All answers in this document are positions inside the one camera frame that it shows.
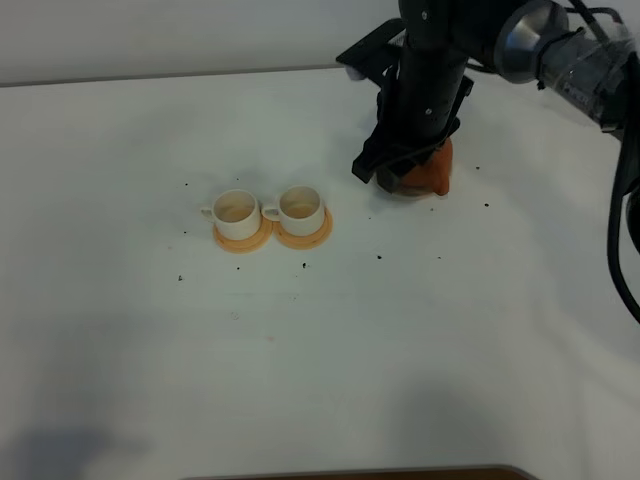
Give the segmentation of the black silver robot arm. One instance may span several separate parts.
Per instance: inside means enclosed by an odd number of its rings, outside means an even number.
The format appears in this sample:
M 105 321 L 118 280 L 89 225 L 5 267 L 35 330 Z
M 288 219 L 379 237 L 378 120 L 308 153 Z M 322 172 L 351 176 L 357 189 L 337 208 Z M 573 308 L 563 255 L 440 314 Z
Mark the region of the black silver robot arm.
M 633 105 L 625 26 L 616 22 L 606 32 L 582 2 L 572 10 L 585 28 L 571 29 L 569 10 L 554 1 L 400 2 L 399 18 L 337 58 L 380 89 L 377 124 L 353 174 L 396 193 L 412 170 L 430 163 L 459 128 L 458 111 L 473 87 L 469 61 L 513 84 L 551 88 L 622 138 Z

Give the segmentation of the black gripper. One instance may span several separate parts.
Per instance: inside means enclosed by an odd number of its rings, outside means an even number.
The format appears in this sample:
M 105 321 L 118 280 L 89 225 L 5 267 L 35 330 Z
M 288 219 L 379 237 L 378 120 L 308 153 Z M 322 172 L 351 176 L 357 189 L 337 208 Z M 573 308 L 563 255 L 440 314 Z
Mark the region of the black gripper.
M 453 1 L 401 1 L 399 9 L 405 39 L 397 76 L 351 172 L 368 184 L 378 171 L 378 186 L 386 193 L 424 193 L 424 183 L 409 179 L 421 165 L 406 158 L 444 143 L 468 55 L 454 44 Z

